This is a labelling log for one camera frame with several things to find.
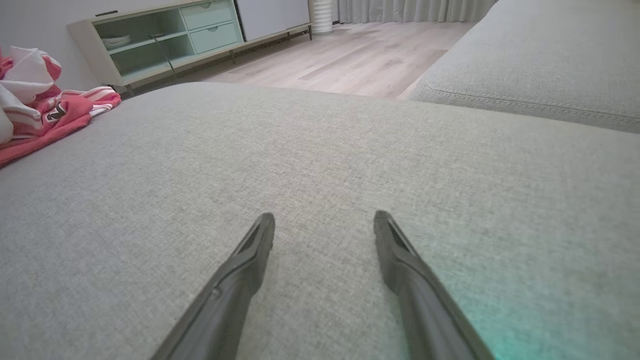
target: cabinet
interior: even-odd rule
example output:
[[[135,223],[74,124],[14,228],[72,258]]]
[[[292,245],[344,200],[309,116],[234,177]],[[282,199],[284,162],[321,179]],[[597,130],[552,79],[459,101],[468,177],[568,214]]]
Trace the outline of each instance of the cabinet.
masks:
[[[307,0],[236,0],[247,41],[309,23]]]
[[[305,22],[290,26],[299,20],[284,21],[285,15],[280,9],[278,20],[272,22],[277,26],[265,28],[254,20],[244,23],[243,19],[244,31],[253,29],[254,24],[262,30],[260,37],[305,28],[310,30],[307,0],[278,1],[302,1],[304,6],[293,6],[291,11],[300,13],[306,9],[303,14],[306,17],[298,16]],[[269,14],[260,14],[259,9],[250,13]],[[68,30],[96,78],[104,84],[118,86],[142,82],[163,73],[168,75],[172,68],[196,65],[207,58],[251,45],[256,39],[245,41],[243,38],[234,0],[197,1],[115,13],[75,22],[68,25]],[[126,40],[118,40],[113,46],[109,41],[114,38]]]

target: striped towel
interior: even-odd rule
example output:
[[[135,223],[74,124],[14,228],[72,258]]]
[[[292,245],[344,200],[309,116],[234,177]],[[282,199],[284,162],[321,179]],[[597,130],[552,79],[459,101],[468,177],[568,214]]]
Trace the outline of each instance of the striped towel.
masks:
[[[0,167],[86,126],[120,103],[108,86],[87,92],[55,85],[60,64],[38,49],[0,53]]]

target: cabinet drawer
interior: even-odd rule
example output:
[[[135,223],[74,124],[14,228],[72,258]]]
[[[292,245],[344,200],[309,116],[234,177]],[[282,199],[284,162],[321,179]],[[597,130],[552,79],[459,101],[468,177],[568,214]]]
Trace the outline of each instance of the cabinet drawer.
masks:
[[[198,54],[217,49],[238,41],[236,27],[231,23],[196,31],[191,34],[191,41]]]
[[[231,20],[231,11],[227,0],[189,6],[181,8],[180,11],[189,30]]]

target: gray fabric upholstery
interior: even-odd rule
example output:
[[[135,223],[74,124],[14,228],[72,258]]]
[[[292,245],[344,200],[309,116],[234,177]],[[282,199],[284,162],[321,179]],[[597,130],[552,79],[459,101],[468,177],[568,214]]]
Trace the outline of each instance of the gray fabric upholstery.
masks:
[[[0,170],[0,358],[146,359],[257,215],[238,359],[407,359],[385,209],[498,359],[640,356],[640,138],[420,102],[192,83]]]
[[[409,99],[640,133],[640,1],[500,0]]]

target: white wall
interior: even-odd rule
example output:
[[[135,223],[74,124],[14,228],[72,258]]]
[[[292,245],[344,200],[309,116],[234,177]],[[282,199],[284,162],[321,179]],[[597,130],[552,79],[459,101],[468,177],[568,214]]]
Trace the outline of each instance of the white wall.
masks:
[[[171,4],[172,0],[3,0],[0,6],[0,47],[6,56],[11,45],[37,47],[62,64],[57,85],[89,90],[99,85],[76,46],[67,24],[97,13],[129,12]]]

